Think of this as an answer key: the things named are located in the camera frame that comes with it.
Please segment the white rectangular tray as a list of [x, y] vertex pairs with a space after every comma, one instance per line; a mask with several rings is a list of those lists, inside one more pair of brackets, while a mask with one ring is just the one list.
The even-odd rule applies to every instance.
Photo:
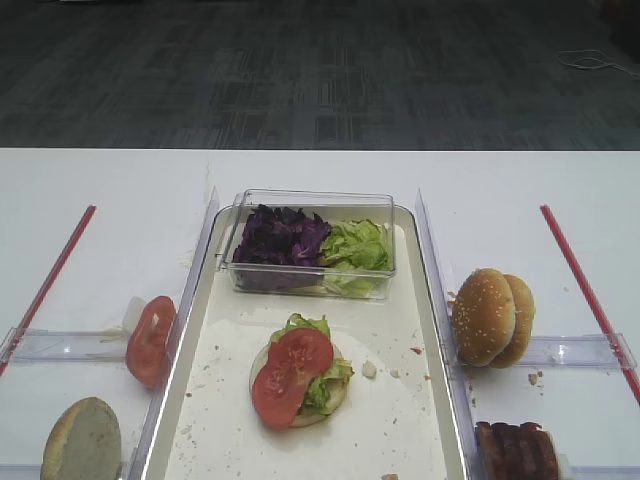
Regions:
[[[148, 479], [461, 479], [465, 475], [413, 214], [395, 211], [396, 274], [386, 299], [240, 293], [217, 267], [231, 209], [205, 231]], [[259, 420], [250, 370], [300, 313], [326, 319], [353, 366], [326, 420], [274, 431]]]

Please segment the left red tape strip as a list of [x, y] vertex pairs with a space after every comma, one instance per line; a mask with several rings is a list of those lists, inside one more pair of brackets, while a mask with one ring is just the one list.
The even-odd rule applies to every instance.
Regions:
[[37, 291], [37, 293], [36, 293], [36, 295], [34, 297], [34, 299], [32, 300], [31, 304], [29, 305], [29, 308], [25, 312], [21, 322], [13, 330], [13, 332], [8, 335], [8, 340], [9, 340], [8, 346], [5, 347], [2, 350], [2, 353], [1, 353], [0, 375], [3, 375], [5, 370], [7, 369], [8, 365], [9, 365], [9, 361], [10, 361], [15, 349], [19, 345], [19, 343], [20, 343], [25, 331], [31, 325], [32, 320], [34, 319], [34, 317], [35, 317], [36, 313], [38, 312], [40, 306], [42, 305], [43, 301], [45, 300], [48, 292], [50, 291], [51, 287], [53, 286], [54, 282], [56, 281], [59, 273], [61, 272], [61, 270], [65, 266], [67, 260], [69, 259], [70, 255], [72, 254], [73, 250], [75, 249], [77, 243], [79, 242], [80, 238], [82, 237], [82, 235], [83, 235], [84, 231], [86, 230], [88, 224], [90, 223], [95, 211], [96, 211], [96, 206], [95, 205], [89, 205], [86, 208], [86, 210], [83, 213], [81, 219], [79, 220], [78, 224], [74, 228], [71, 236], [67, 240], [64, 248], [62, 249], [61, 253], [58, 255], [54, 265], [51, 267], [51, 269], [50, 269], [49, 273], [47, 274], [45, 280], [41, 284], [39, 290]]

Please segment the left clear acrylic divider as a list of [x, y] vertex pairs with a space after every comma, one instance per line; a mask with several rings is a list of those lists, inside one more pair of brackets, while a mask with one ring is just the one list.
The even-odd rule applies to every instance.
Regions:
[[216, 187], [213, 187], [179, 308], [167, 339], [167, 358], [163, 364], [164, 377], [161, 385], [152, 395], [140, 440], [132, 453], [127, 472], [122, 474], [122, 479], [145, 479], [148, 473], [152, 450], [159, 436], [160, 422], [166, 410], [171, 382], [175, 376], [176, 365], [182, 348], [185, 331], [188, 328], [198, 282], [206, 259], [218, 210], [218, 192]]

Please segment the tomato slice on bun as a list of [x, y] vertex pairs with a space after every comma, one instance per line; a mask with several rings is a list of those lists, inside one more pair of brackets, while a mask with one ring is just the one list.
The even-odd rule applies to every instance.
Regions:
[[267, 363], [251, 387], [252, 402], [268, 427], [288, 428], [295, 420], [312, 380], [332, 364], [330, 339], [311, 328], [296, 328], [273, 342]]

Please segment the green lettuce in container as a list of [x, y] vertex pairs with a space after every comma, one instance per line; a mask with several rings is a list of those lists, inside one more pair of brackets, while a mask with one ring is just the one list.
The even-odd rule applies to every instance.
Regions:
[[[391, 271], [393, 262], [386, 230], [369, 219], [339, 221], [320, 250], [319, 265], [340, 271]], [[365, 298], [377, 288], [380, 278], [326, 275], [322, 286], [339, 296]]]

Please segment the front sesame bun top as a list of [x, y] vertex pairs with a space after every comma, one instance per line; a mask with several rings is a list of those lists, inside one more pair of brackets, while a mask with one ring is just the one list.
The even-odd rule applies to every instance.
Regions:
[[452, 325], [467, 364], [489, 365], [510, 343], [515, 321], [513, 294], [500, 271], [479, 269], [464, 281], [452, 308]]

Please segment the purple lettuce leaves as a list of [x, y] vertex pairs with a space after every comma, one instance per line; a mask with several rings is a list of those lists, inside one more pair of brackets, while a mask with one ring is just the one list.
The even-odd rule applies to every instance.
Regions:
[[260, 204], [247, 218], [233, 261], [315, 267], [330, 232], [331, 225], [317, 214], [308, 217], [301, 208]]

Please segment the rear sesame bun top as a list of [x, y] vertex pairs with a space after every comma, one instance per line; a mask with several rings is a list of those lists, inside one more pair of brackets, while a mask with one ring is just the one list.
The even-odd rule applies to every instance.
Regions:
[[517, 363], [525, 354], [535, 316], [535, 303], [529, 286], [519, 277], [504, 275], [512, 292], [515, 308], [515, 328], [510, 343], [498, 354], [490, 366], [508, 368]]

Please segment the sesame bun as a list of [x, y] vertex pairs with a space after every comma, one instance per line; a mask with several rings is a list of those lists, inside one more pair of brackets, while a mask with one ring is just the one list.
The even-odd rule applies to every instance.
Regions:
[[504, 275], [512, 292], [515, 308], [515, 328], [510, 343], [498, 354], [490, 366], [508, 368], [517, 363], [525, 354], [535, 316], [535, 303], [529, 286], [519, 277]]
[[489, 365], [510, 343], [515, 321], [513, 294], [500, 271], [479, 269], [464, 281], [452, 308], [452, 325], [467, 364]]

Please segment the clear plastic salad container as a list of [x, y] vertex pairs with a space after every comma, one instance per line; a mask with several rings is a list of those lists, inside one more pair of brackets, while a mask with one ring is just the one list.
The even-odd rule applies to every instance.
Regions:
[[[339, 221], [369, 219], [375, 224], [383, 226], [386, 230], [387, 242], [391, 251], [392, 270], [389, 272], [347, 272], [325, 268], [320, 265], [301, 267], [236, 263], [233, 261], [233, 254], [241, 243], [247, 218], [260, 204], [271, 208], [289, 207], [294, 210], [301, 208], [306, 216], [312, 217], [313, 214], [317, 214], [330, 225]], [[229, 211], [229, 217], [223, 228], [222, 240], [219, 246], [218, 267], [229, 273], [232, 284], [238, 291], [353, 299], [384, 299], [387, 296], [391, 280], [396, 273], [394, 230], [394, 200], [387, 194], [248, 189], [236, 196]], [[322, 286], [324, 277], [332, 274], [380, 278], [382, 282], [371, 292], [369, 297], [344, 297], [332, 294]]]

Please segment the bottom bun on tray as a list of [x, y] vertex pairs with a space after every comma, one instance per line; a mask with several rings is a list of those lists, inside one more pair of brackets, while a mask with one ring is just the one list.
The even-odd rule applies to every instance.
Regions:
[[333, 345], [334, 361], [330, 369], [317, 377], [308, 387], [303, 404], [290, 428], [306, 427], [332, 415], [343, 402], [354, 370], [349, 360]]

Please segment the right red tape strip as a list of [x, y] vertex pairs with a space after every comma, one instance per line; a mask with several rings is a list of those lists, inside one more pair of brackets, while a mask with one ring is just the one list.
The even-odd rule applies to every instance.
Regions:
[[614, 332], [614, 328], [607, 318], [607, 315], [601, 306], [594, 290], [592, 289], [581, 265], [575, 256], [568, 240], [566, 239], [558, 221], [556, 220], [551, 208], [548, 205], [541, 205], [540, 211], [554, 236], [554, 239], [562, 252], [573, 276], [589, 305], [603, 335], [607, 338], [610, 348], [616, 356], [621, 367], [626, 382], [633, 393], [636, 401], [639, 401], [639, 377], [635, 368], [632, 367], [630, 355], [623, 349], [622, 341]]

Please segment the right clear cross divider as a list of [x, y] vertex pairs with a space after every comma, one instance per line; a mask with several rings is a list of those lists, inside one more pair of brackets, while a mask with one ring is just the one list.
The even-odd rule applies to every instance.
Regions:
[[637, 361], [619, 333], [533, 336], [513, 367], [635, 370]]

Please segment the upright tomato slice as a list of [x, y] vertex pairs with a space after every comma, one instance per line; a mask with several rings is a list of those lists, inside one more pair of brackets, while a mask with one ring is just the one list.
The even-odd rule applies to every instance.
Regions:
[[158, 296], [148, 302], [129, 338], [126, 365], [144, 386], [155, 388], [163, 375], [166, 342], [176, 316], [172, 299]]

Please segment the cut bun half left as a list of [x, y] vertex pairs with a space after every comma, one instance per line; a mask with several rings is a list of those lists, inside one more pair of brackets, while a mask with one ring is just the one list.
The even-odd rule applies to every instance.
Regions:
[[102, 399], [71, 405], [47, 439], [41, 479], [114, 480], [121, 471], [121, 431], [116, 414]]

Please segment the red tape strip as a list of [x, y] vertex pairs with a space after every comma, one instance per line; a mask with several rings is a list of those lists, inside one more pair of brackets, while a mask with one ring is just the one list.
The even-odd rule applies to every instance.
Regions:
[[9, 365], [9, 361], [10, 361], [15, 349], [19, 345], [19, 343], [20, 343], [25, 331], [31, 325], [32, 320], [34, 319], [34, 317], [35, 317], [36, 313], [38, 312], [40, 306], [42, 305], [43, 301], [45, 300], [48, 292], [50, 291], [51, 287], [53, 286], [54, 282], [56, 281], [59, 273], [61, 272], [61, 270], [65, 266], [67, 260], [69, 259], [70, 255], [72, 254], [73, 250], [75, 249], [77, 243], [79, 242], [80, 238], [82, 237], [82, 235], [83, 235], [84, 231], [86, 230], [88, 224], [90, 223], [95, 211], [96, 211], [96, 206], [95, 205], [89, 205], [86, 208], [86, 210], [83, 213], [81, 219], [79, 220], [78, 224], [74, 228], [71, 236], [67, 240], [64, 248], [62, 249], [61, 253], [58, 255], [54, 265], [51, 267], [51, 269], [50, 269], [49, 273], [47, 274], [45, 280], [41, 284], [39, 290], [37, 291], [37, 293], [36, 293], [36, 295], [34, 297], [34, 299], [32, 300], [31, 304], [29, 305], [29, 308], [25, 312], [21, 322], [13, 330], [13, 332], [8, 335], [8, 340], [9, 340], [8, 346], [5, 347], [2, 350], [2, 353], [1, 353], [0, 375], [3, 375], [5, 370], [7, 369], [8, 365]]
[[554, 239], [562, 252], [573, 276], [589, 305], [603, 335], [607, 338], [610, 348], [616, 356], [621, 367], [626, 382], [633, 393], [636, 401], [639, 401], [639, 377], [635, 368], [632, 367], [630, 355], [623, 349], [622, 341], [614, 332], [614, 328], [607, 318], [607, 315], [601, 306], [594, 290], [592, 289], [581, 265], [575, 256], [568, 240], [566, 239], [558, 221], [556, 220], [551, 208], [548, 205], [541, 205], [540, 211], [554, 236]]

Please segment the left clear cross divider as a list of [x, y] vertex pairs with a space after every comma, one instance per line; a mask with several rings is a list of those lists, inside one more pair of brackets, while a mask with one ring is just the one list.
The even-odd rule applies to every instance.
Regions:
[[125, 332], [12, 328], [1, 344], [1, 362], [123, 362]]

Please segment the green lettuce on bun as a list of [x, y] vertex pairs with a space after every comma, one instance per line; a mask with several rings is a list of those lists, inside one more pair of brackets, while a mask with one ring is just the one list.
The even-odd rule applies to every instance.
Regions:
[[[300, 313], [293, 313], [283, 328], [275, 331], [270, 342], [278, 342], [291, 330], [309, 328], [322, 332], [331, 340], [331, 331], [325, 316], [321, 319], [306, 319]], [[324, 420], [342, 403], [354, 370], [350, 360], [346, 360], [339, 348], [333, 344], [334, 359], [331, 366], [309, 384], [293, 426], [307, 426]]]

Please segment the clear cross divider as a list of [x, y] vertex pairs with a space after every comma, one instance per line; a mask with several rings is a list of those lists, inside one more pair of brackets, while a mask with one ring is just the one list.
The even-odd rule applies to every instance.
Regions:
[[637, 361], [619, 333], [533, 336], [513, 367], [635, 370]]
[[12, 328], [1, 344], [1, 362], [123, 362], [125, 332]]

